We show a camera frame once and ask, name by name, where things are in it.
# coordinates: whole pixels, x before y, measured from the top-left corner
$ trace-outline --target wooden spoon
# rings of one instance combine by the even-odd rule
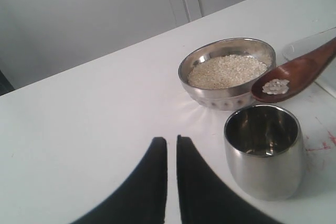
[[[336,37],[314,51],[288,61],[264,74],[253,84],[251,93],[257,101],[264,103],[287,100],[311,85],[335,57]],[[263,86],[273,79],[289,80],[287,93],[263,93]]]

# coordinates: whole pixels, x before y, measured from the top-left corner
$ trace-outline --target clear plastic container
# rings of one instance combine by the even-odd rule
[[[287,60],[293,60],[315,50],[334,37],[336,37],[336,27],[288,44],[283,48],[282,55]],[[330,63],[315,82],[336,98],[336,59]]]

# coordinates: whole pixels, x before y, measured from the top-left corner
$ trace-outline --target white table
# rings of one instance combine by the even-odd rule
[[[230,113],[197,105],[177,76],[182,59],[212,41],[258,38],[283,63],[280,52],[287,43],[334,26],[335,0],[247,0],[0,97],[0,223],[74,221],[126,179],[154,136],[168,141],[166,223],[181,223],[178,134],[192,138],[230,188],[274,218],[334,223],[332,96],[313,84],[280,104],[301,123],[309,171],[295,197],[263,202],[242,192],[228,170],[223,126]]]

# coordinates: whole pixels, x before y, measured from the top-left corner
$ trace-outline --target bowl rim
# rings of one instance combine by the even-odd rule
[[[268,71],[271,70],[271,66],[270,66],[270,67],[267,67],[267,70],[266,70],[263,74],[261,74],[260,76],[254,78],[254,79],[252,79],[252,80],[250,80],[250,81],[248,81],[248,82],[244,82],[244,83],[242,83],[242,84],[240,84],[240,85],[236,85],[236,86],[229,87],[229,88],[224,88],[224,89],[202,89],[202,88],[197,88],[197,87],[191,86],[188,82],[186,82],[186,81],[183,80],[183,78],[181,77],[181,69],[182,69],[182,66],[183,66],[184,62],[188,59],[188,57],[189,57],[190,55],[192,55],[193,53],[195,53],[195,52],[197,52],[197,51],[199,51],[199,50],[201,50],[201,49],[203,49],[203,48],[205,48],[205,47],[211,46],[211,45],[213,45],[213,44],[220,43],[220,42],[224,42],[224,41],[231,41],[231,40],[252,40],[252,41],[256,41],[256,42],[260,42],[260,43],[262,43],[262,44],[265,44],[265,45],[268,46],[268,47],[270,48],[270,50],[271,50],[271,52],[270,52],[270,55],[271,55],[271,66],[272,66],[273,63],[276,62],[276,53],[275,53],[274,48],[273,48],[269,43],[264,42],[263,40],[260,40],[260,39],[254,39],[254,38],[245,38],[245,37],[236,37],[236,38],[221,39],[221,40],[218,40],[218,41],[209,43],[209,44],[207,44],[207,45],[204,45],[204,46],[202,46],[202,47],[199,47],[198,49],[196,49],[196,50],[192,51],[190,54],[188,54],[188,55],[182,60],[182,62],[180,63],[180,66],[178,67],[178,75],[179,75],[179,79],[180,79],[180,81],[181,81],[183,84],[185,84],[185,85],[187,85],[188,87],[193,88],[193,89],[195,89],[195,90],[204,90],[204,91],[221,91],[221,90],[228,90],[228,91],[230,91],[230,90],[234,90],[234,89],[237,89],[237,88],[239,88],[239,87],[242,87],[242,86],[252,85],[257,79],[259,79],[261,76],[263,76],[264,74],[266,74]]]
[[[249,153],[243,152],[243,151],[237,149],[236,147],[234,147],[234,146],[230,143],[230,141],[229,141],[228,138],[227,138],[227,134],[226,134],[226,132],[227,132],[227,125],[228,125],[228,122],[229,122],[235,115],[239,114],[240,112],[242,112],[242,111],[244,111],[244,110],[251,109],[251,108],[255,108],[255,107],[271,107],[271,108],[274,108],[274,109],[276,109],[276,110],[280,110],[280,111],[282,111],[282,112],[287,113],[289,116],[291,116],[291,117],[294,119],[294,121],[295,121],[295,123],[296,123],[296,125],[297,125],[297,128],[298,128],[298,132],[297,132],[297,135],[296,135],[295,140],[294,140],[294,141],[293,141],[293,142],[292,142],[286,149],[284,149],[283,151],[278,152],[278,153],[276,153],[276,154],[274,154],[274,155],[272,155],[272,156],[268,156],[268,155],[260,156],[260,155],[253,155],[253,154],[249,154]],[[296,118],[296,116],[295,116],[294,114],[292,114],[290,111],[288,111],[288,110],[286,110],[286,109],[284,109],[284,108],[282,108],[282,107],[280,107],[280,106],[276,106],[276,105],[272,105],[272,104],[254,104],[254,105],[249,105],[249,106],[243,107],[243,108],[241,108],[241,109],[239,109],[239,110],[233,112],[233,113],[228,117],[228,119],[226,120],[225,125],[224,125],[224,141],[225,141],[225,143],[229,144],[230,147],[231,147],[232,149],[234,149],[235,151],[238,151],[238,152],[241,153],[242,155],[250,156],[250,157],[253,157],[253,158],[272,158],[272,157],[277,157],[277,156],[279,156],[279,155],[282,155],[283,153],[288,152],[293,146],[296,145],[296,143],[297,143],[297,142],[299,141],[299,139],[300,139],[300,136],[302,136],[302,129],[301,129],[299,120]]]

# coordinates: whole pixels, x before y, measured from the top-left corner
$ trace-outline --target metal cup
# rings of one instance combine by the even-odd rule
[[[263,200],[286,199],[306,170],[300,124],[289,111],[254,105],[233,113],[225,123],[229,169],[243,191]]]

